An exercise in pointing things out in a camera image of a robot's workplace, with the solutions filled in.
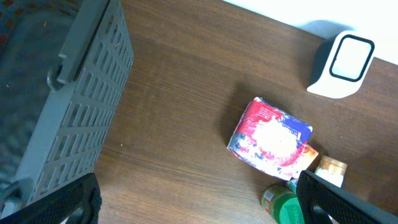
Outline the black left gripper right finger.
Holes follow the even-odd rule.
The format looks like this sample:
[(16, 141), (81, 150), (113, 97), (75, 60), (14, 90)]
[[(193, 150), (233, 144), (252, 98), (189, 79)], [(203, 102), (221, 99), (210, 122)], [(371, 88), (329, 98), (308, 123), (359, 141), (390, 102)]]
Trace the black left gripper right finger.
[(310, 171), (300, 173), (296, 193), (305, 223), (397, 224), (397, 217)]

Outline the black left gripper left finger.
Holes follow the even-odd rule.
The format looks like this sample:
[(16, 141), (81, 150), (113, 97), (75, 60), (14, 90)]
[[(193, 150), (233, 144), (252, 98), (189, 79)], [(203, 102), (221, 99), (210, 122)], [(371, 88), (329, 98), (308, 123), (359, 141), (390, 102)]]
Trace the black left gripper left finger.
[(33, 204), (1, 219), (5, 224), (97, 224), (102, 198), (93, 173), (86, 174)]

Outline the green lid jar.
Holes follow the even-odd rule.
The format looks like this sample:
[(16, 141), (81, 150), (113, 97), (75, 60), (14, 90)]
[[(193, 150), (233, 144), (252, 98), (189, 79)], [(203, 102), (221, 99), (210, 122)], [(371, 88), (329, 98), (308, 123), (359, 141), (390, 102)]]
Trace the green lid jar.
[(278, 224), (305, 223), (297, 195), (285, 187), (268, 187), (262, 195), (261, 204)]

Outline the red purple snack pack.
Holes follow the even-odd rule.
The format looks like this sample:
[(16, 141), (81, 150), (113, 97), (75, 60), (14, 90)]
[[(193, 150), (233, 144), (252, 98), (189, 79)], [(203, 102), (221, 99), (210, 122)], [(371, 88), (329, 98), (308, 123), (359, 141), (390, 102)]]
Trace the red purple snack pack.
[(260, 97), (246, 107), (227, 149), (256, 169), (289, 181), (313, 128)]

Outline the small green tissue pack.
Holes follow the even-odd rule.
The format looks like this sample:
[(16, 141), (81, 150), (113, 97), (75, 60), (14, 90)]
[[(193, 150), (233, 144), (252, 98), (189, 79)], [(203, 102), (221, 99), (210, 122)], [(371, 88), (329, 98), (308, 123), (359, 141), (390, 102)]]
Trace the small green tissue pack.
[(291, 190), (293, 193), (297, 192), (297, 185), (298, 185), (298, 179), (291, 179), (286, 182), (286, 186), (289, 190)]

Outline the small orange box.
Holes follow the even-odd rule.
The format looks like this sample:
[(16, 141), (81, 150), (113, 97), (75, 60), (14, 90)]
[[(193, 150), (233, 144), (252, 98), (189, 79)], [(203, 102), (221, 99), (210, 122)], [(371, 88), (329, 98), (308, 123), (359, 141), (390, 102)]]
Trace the small orange box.
[(306, 144), (303, 153), (295, 161), (292, 177), (294, 179), (298, 179), (301, 171), (306, 170), (317, 156), (318, 151), (316, 151), (312, 146)]

